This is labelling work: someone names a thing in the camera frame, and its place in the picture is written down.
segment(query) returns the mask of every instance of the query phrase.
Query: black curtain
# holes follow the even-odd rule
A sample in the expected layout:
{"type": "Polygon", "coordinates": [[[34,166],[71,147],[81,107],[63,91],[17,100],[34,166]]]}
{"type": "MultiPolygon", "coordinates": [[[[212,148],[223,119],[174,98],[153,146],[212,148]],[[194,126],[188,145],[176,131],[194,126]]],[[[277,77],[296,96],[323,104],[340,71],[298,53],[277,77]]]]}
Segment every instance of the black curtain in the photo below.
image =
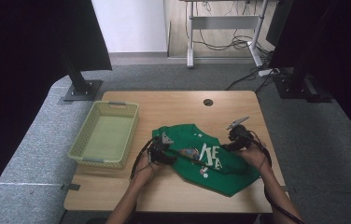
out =
{"type": "Polygon", "coordinates": [[[79,71],[111,70],[91,1],[0,0],[0,174],[67,75],[59,49],[79,71]]]}

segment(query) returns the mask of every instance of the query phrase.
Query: white print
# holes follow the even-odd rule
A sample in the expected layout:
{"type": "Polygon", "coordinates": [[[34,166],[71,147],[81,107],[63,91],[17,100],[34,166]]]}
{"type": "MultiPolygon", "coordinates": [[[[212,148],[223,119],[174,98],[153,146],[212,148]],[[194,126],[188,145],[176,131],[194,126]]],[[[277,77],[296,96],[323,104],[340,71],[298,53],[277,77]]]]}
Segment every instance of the white print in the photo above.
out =
{"type": "Polygon", "coordinates": [[[202,151],[201,151],[201,155],[200,155],[199,161],[202,160],[202,158],[203,158],[203,156],[205,154],[205,155],[207,155],[207,162],[205,163],[205,165],[207,165],[207,166],[213,166],[214,165],[214,169],[216,169],[216,170],[222,169],[221,162],[220,162],[219,158],[217,157],[218,149],[219,149],[219,147],[213,147],[213,148],[207,147],[207,144],[204,143],[203,147],[202,147],[202,151]]]}

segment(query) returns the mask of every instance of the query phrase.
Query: white wall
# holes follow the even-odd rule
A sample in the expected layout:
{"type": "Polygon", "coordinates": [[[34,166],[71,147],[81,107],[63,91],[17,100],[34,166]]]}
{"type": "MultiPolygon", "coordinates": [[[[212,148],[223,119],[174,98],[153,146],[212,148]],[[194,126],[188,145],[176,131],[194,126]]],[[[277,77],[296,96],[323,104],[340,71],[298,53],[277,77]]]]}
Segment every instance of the white wall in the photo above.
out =
{"type": "Polygon", "coordinates": [[[165,52],[163,0],[91,0],[108,52],[165,52]]]}

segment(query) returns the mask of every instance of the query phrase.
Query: yellow basket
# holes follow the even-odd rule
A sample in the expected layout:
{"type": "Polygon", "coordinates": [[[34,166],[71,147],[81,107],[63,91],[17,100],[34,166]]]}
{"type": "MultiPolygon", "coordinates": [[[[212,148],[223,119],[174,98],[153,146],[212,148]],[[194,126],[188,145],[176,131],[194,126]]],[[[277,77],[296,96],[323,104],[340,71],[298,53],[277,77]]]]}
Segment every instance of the yellow basket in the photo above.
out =
{"type": "Polygon", "coordinates": [[[68,157],[79,164],[123,169],[137,121],[137,104],[94,102],[68,157]]]}

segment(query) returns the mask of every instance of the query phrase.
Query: hand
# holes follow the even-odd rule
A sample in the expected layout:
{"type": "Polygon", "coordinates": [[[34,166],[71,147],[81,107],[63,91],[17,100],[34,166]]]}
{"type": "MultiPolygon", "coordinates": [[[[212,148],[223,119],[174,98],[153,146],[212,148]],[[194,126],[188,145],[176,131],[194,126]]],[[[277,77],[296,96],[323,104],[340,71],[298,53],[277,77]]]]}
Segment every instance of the hand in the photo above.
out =
{"type": "Polygon", "coordinates": [[[260,171],[260,168],[265,165],[266,163],[269,164],[265,154],[263,154],[260,147],[256,144],[251,143],[250,146],[245,150],[239,150],[235,152],[237,155],[241,156],[248,162],[250,165],[257,168],[260,171]]]}
{"type": "Polygon", "coordinates": [[[155,174],[158,173],[162,167],[164,167],[163,164],[148,163],[148,154],[145,151],[135,167],[132,182],[139,186],[144,186],[153,180],[155,174]]]}

